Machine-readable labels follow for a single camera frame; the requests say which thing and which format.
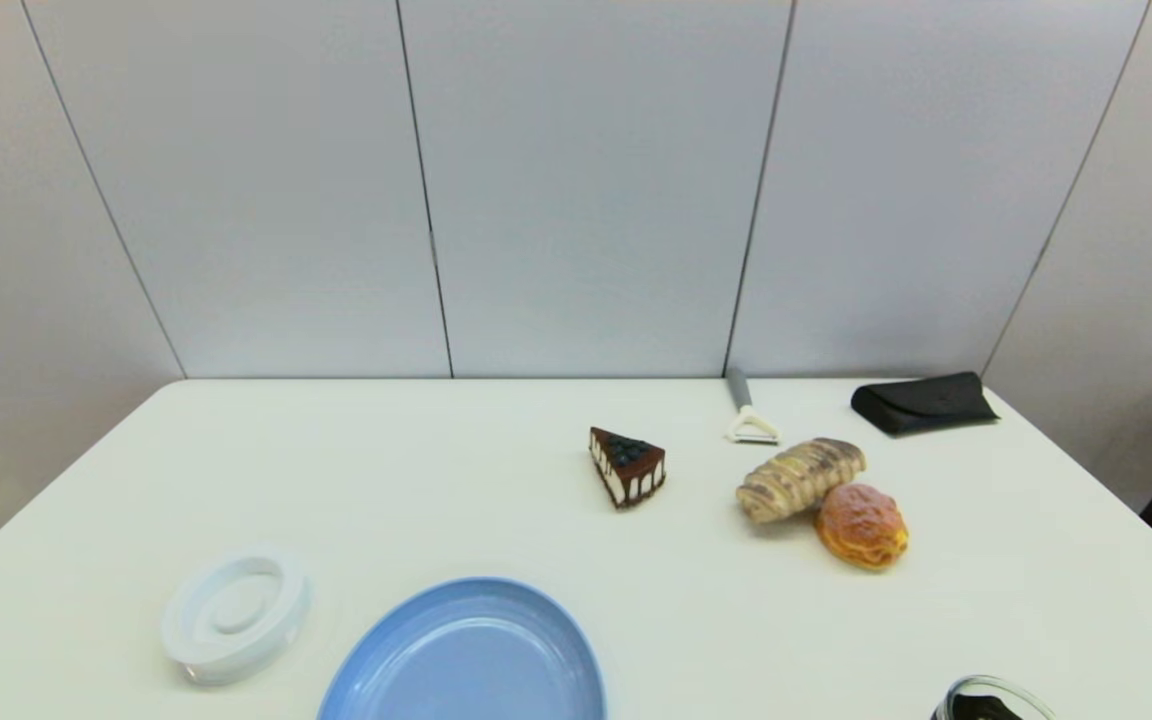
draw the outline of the blue oval plate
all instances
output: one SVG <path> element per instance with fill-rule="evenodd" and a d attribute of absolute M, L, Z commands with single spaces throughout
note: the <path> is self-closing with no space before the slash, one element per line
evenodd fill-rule
<path fill-rule="evenodd" d="M 605 720 L 594 652 L 536 589 L 500 578 L 435 585 L 358 642 L 319 720 Z"/>

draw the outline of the white wall panel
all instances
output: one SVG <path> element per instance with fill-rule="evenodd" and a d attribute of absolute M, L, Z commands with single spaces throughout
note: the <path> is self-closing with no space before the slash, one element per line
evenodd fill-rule
<path fill-rule="evenodd" d="M 0 525 L 179 378 L 26 17 L 0 0 Z"/>
<path fill-rule="evenodd" d="M 1152 497 L 1152 6 L 986 381 L 1135 510 Z"/>
<path fill-rule="evenodd" d="M 983 369 L 1146 0 L 799 0 L 732 361 Z"/>
<path fill-rule="evenodd" d="M 404 0 L 457 376 L 717 376 L 783 0 Z"/>
<path fill-rule="evenodd" d="M 191 376 L 445 376 L 393 0 L 29 1 Z"/>

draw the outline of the chocolate cake slice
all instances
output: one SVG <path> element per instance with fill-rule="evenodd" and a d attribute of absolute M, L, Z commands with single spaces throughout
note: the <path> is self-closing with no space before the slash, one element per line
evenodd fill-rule
<path fill-rule="evenodd" d="M 641 439 L 590 429 L 589 454 L 619 510 L 643 502 L 664 484 L 664 450 Z"/>

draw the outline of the white lid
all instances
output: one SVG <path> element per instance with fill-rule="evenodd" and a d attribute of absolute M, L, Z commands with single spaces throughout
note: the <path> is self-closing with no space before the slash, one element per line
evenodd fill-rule
<path fill-rule="evenodd" d="M 248 548 L 177 588 L 162 613 L 162 646 L 195 683 L 233 683 L 273 662 L 308 609 L 298 562 L 270 546 Z"/>

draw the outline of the white table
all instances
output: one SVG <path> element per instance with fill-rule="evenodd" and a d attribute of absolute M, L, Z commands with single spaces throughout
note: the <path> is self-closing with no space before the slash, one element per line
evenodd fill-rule
<path fill-rule="evenodd" d="M 0 533 L 0 719 L 314 717 L 353 644 L 442 579 L 535 584 L 584 628 L 609 715 L 923 720 L 957 676 L 1061 717 L 1152 719 L 1152 532 L 1005 402 L 988 427 L 889 439 L 861 381 L 753 381 L 793 442 L 849 439 L 910 550 L 874 575 L 810 521 L 755 532 L 721 381 L 189 381 L 157 393 Z M 611 509 L 591 424 L 668 452 Z M 298 553 L 306 631 L 202 691 L 159 646 L 173 589 L 252 541 Z"/>

